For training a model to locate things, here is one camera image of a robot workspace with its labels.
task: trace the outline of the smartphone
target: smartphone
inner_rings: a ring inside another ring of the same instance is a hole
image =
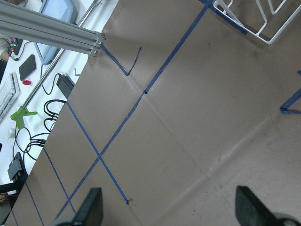
[[[24,79],[26,79],[26,77],[30,75],[36,68],[37,66],[34,54],[31,54],[19,67],[20,80],[23,81]]]

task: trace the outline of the keyboard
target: keyboard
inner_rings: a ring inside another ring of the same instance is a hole
[[[0,122],[19,94],[17,74],[11,73],[6,78],[3,76],[0,84]]]

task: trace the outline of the blue tape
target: blue tape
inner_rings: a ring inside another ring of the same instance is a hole
[[[96,164],[99,162],[99,158],[96,158],[96,160],[94,161],[94,163],[92,164],[92,166],[88,169],[88,171],[86,172],[86,174],[84,175],[84,177],[81,179],[81,181],[79,182],[79,184],[76,186],[76,188],[74,189],[74,191],[72,192],[72,194],[70,195],[70,200],[74,197],[74,195],[76,194],[76,192],[78,191],[78,189],[81,187],[81,185],[84,183],[84,181],[86,180],[86,178],[89,176],[89,174],[92,172],[92,170],[94,169],[94,167],[96,166]],[[66,203],[63,205],[63,207],[61,208],[61,210],[59,211],[59,213],[57,214],[56,218],[58,218],[61,213],[64,211],[64,209],[67,207],[68,201],[66,201]]]
[[[234,28],[238,29],[240,32],[242,32],[244,35],[248,34],[248,31],[241,26],[239,26],[237,23],[230,20],[228,17],[226,17],[223,13],[218,11],[216,8],[214,8],[213,4],[210,6],[210,9],[215,12],[217,15],[219,15],[221,18],[223,18],[225,21],[227,21],[230,25],[232,25]]]
[[[118,127],[118,129],[116,130],[116,132],[114,133],[114,135],[111,137],[111,139],[109,140],[109,142],[107,143],[107,145],[103,148],[102,152],[100,152],[100,155],[103,155],[108,148],[110,147],[111,143],[113,142],[113,140],[116,138],[116,136],[119,134],[119,132],[121,131],[121,129],[123,128],[123,126],[126,124],[126,122],[129,120],[129,118],[132,116],[132,114],[134,113],[134,111],[136,110],[139,102],[141,101],[143,95],[146,93],[142,93],[141,96],[139,97],[139,99],[136,101],[135,105],[132,107],[132,109],[130,110],[130,112],[127,114],[127,116],[125,117],[125,119],[122,121],[121,125]]]
[[[187,30],[187,32],[181,38],[180,42],[176,45],[176,47],[174,48],[174,50],[168,56],[167,60],[163,63],[163,65],[161,66],[161,68],[159,69],[159,71],[156,73],[156,75],[154,76],[154,78],[150,81],[149,85],[145,89],[146,92],[149,92],[150,88],[154,85],[154,83],[156,82],[156,80],[163,73],[164,69],[167,67],[167,65],[173,59],[173,57],[175,56],[175,54],[179,51],[179,49],[181,48],[181,46],[183,45],[183,43],[186,41],[186,39],[188,38],[188,36],[191,34],[191,32],[197,26],[197,24],[199,23],[199,21],[201,20],[201,18],[204,16],[204,14],[206,13],[207,9],[210,7],[211,3],[212,3],[212,0],[208,1],[206,3],[206,5],[203,7],[203,9],[201,10],[201,12],[197,16],[197,18],[193,21],[193,23],[190,25],[190,27]]]
[[[124,194],[124,192],[122,191],[121,187],[119,186],[119,184],[117,183],[115,177],[113,176],[113,174],[111,173],[110,169],[108,168],[107,164],[104,162],[102,156],[100,155],[100,153],[98,152],[97,148],[95,147],[94,143],[92,142],[91,138],[89,137],[89,135],[87,134],[85,128],[83,127],[83,125],[81,124],[81,122],[79,121],[78,117],[76,116],[74,110],[72,109],[72,107],[70,106],[69,102],[66,102],[67,106],[69,107],[69,110],[71,111],[73,117],[75,118],[76,122],[78,123],[79,127],[81,128],[81,130],[83,131],[83,133],[85,134],[87,140],[89,141],[90,145],[92,146],[92,148],[94,149],[95,153],[97,154],[99,160],[102,162],[104,168],[107,170],[109,176],[111,177],[112,181],[114,182],[115,186],[117,187],[117,189],[119,190],[121,196],[123,197],[123,199],[126,201],[126,204],[129,205],[128,199],[126,197],[126,195]]]
[[[63,186],[63,183],[62,183],[60,177],[58,176],[58,173],[57,173],[57,171],[56,171],[56,169],[55,169],[55,166],[53,165],[53,163],[52,163],[52,161],[51,161],[51,159],[50,159],[50,157],[49,157],[49,154],[48,154],[47,151],[46,151],[46,148],[43,147],[43,149],[44,149],[44,152],[45,152],[45,154],[46,154],[46,156],[47,156],[47,158],[48,158],[48,160],[49,160],[49,162],[50,162],[50,164],[51,164],[51,166],[52,166],[52,169],[53,169],[53,171],[55,172],[55,175],[56,175],[58,181],[60,182],[60,185],[61,185],[61,187],[62,187],[62,189],[63,189],[63,191],[64,191],[64,193],[65,193],[65,195],[66,195],[66,197],[67,197],[67,201],[70,203],[70,206],[71,206],[73,212],[76,213],[76,211],[75,211],[75,209],[74,209],[74,207],[73,207],[73,205],[72,205],[72,203],[71,203],[71,200],[70,200],[70,198],[69,198],[69,196],[68,196],[68,194],[67,194],[67,192],[66,192],[66,189],[65,189],[65,187]]]
[[[115,64],[121,69],[121,71],[122,71],[126,76],[129,76],[129,75],[130,75],[130,73],[131,73],[133,67],[134,67],[135,64],[137,63],[137,60],[138,60],[138,57],[139,57],[140,51],[141,51],[141,47],[140,47],[140,48],[138,49],[138,53],[137,53],[136,59],[135,59],[135,61],[134,61],[134,63],[133,63],[133,66],[132,66],[131,69],[127,72],[127,71],[123,68],[123,66],[121,66],[121,64],[119,63],[119,61],[117,60],[117,58],[116,58],[115,56],[113,56],[113,55],[107,50],[107,48],[106,48],[104,45],[102,45],[101,48],[102,48],[102,50],[103,50],[103,51],[104,51],[104,52],[112,59],[112,61],[115,62]]]
[[[33,199],[32,192],[30,191],[29,186],[27,185],[26,182],[25,182],[25,185],[26,185],[26,187],[27,187],[27,189],[28,189],[28,191],[29,191],[29,194],[30,194],[30,196],[31,196],[31,198],[32,198],[32,202],[33,202],[33,204],[34,204],[34,207],[35,207],[36,210],[37,210],[37,213],[38,213],[38,216],[39,216],[39,218],[40,218],[40,220],[41,220],[41,223],[42,223],[42,225],[44,226],[44,222],[43,222],[42,217],[41,217],[41,215],[40,215],[40,212],[39,212],[39,210],[38,210],[37,204],[36,204],[36,202],[35,202],[34,199]]]
[[[16,217],[15,217],[15,214],[14,214],[14,212],[13,212],[13,210],[11,210],[11,213],[12,213],[14,219],[15,219],[16,225],[19,226],[19,225],[18,225],[18,222],[17,222],[17,219],[16,219]]]
[[[74,195],[76,194],[76,192],[78,191],[78,189],[80,188],[80,186],[84,183],[84,181],[89,176],[89,174],[92,172],[92,170],[94,169],[94,167],[96,166],[96,164],[98,162],[99,162],[99,158],[96,158],[96,160],[94,161],[94,163],[92,164],[92,166],[88,169],[88,171],[86,172],[86,174],[84,175],[84,177],[81,179],[81,181],[79,182],[79,184],[76,186],[76,188],[74,189],[74,191],[70,195],[70,199],[72,199],[74,197]]]
[[[284,104],[281,105],[280,111],[283,114],[301,114],[299,110],[290,110],[288,109],[293,103],[295,103],[301,97],[301,89],[294,93]]]

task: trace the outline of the green plastic tool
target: green plastic tool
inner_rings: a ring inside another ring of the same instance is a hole
[[[22,107],[19,108],[18,111],[16,111],[15,113],[13,113],[10,118],[14,121],[16,121],[16,124],[17,124],[17,128],[18,129],[23,129],[25,127],[25,124],[24,124],[24,119],[23,117],[24,116],[29,116],[29,115],[35,115],[37,114],[38,112],[29,112],[27,110],[27,108],[23,109]]]

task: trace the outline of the computer monitor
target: computer monitor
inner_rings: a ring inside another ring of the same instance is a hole
[[[40,13],[68,23],[74,23],[76,18],[76,10],[71,0],[44,0]],[[51,63],[59,50],[41,43],[34,45],[43,65]]]

